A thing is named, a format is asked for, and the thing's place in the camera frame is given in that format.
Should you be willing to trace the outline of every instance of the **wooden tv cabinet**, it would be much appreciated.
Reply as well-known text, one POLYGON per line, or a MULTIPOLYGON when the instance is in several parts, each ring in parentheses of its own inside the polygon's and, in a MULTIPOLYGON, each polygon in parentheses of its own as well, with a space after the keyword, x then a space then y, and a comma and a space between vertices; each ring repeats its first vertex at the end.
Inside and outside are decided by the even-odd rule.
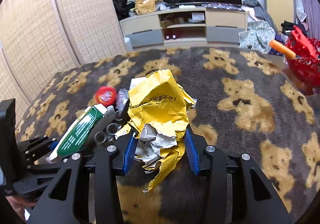
POLYGON ((130 38, 134 48, 159 44, 164 47, 187 46, 188 42, 196 42, 199 46, 210 43, 238 45, 238 33, 247 31, 247 15, 245 11, 204 7, 174 8, 126 18, 120 21, 120 27, 123 36, 130 38), (191 18, 193 12, 203 13, 205 21, 187 22, 187 18, 191 18), (162 28, 160 22, 169 14, 174 18, 183 17, 184 22, 162 28), (178 34, 177 39, 165 39, 167 34, 175 33, 178 34))

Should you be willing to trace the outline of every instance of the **silver screw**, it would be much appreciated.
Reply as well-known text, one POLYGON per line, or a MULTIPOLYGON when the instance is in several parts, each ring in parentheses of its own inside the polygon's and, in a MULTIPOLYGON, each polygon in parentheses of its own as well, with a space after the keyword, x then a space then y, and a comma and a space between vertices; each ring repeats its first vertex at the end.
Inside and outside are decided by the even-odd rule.
POLYGON ((241 155, 241 157, 243 160, 246 160, 246 161, 248 161, 250 159, 250 155, 248 155, 248 154, 243 154, 243 155, 241 155))
POLYGON ((73 160, 78 160, 78 159, 80 158, 80 154, 79 154, 79 153, 75 153, 75 154, 73 154, 73 155, 71 156, 71 158, 72 158, 73 160))
POLYGON ((214 146, 207 146, 205 149, 210 153, 213 153, 216 150, 214 146))
POLYGON ((108 146, 107 151, 108 152, 114 152, 117 148, 115 146, 108 146))

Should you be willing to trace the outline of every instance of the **orange handle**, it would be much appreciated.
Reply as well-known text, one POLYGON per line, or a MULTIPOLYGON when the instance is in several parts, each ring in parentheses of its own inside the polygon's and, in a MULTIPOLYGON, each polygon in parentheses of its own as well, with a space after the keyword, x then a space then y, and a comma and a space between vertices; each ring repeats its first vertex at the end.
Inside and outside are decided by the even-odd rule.
POLYGON ((271 48, 274 48, 278 52, 281 52, 282 54, 286 55, 289 59, 294 59, 296 57, 295 52, 293 52, 292 50, 290 50, 289 48, 282 45, 280 42, 276 40, 271 40, 269 46, 271 48))

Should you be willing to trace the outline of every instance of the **yellow paper bag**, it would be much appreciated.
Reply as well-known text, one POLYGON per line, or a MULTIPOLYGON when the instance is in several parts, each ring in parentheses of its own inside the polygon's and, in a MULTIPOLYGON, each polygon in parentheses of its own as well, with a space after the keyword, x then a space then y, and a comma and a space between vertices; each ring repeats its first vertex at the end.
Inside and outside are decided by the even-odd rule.
MULTIPOLYGON (((165 124, 155 122, 171 121, 178 142, 176 146, 160 150, 161 159, 153 166, 153 169, 160 166, 160 172, 149 183, 148 191, 150 191, 176 167, 184 154, 185 146, 181 139, 189 124, 187 109, 195 102, 177 84, 169 69, 158 70, 148 75, 145 81, 129 90, 129 98, 130 125, 141 133, 146 123, 153 122, 153 127, 161 131, 158 128, 165 127, 165 124)), ((152 170, 152 167, 146 167, 146 170, 152 170)))

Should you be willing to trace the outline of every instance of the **beige drawer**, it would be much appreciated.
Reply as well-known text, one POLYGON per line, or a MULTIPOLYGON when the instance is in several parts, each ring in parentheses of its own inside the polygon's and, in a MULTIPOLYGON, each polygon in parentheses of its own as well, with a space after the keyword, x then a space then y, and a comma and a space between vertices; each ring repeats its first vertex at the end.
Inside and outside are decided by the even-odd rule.
POLYGON ((121 21, 120 25, 124 35, 161 29, 158 15, 135 17, 129 21, 121 21))
POLYGON ((207 26, 246 28, 245 12, 206 11, 207 26))

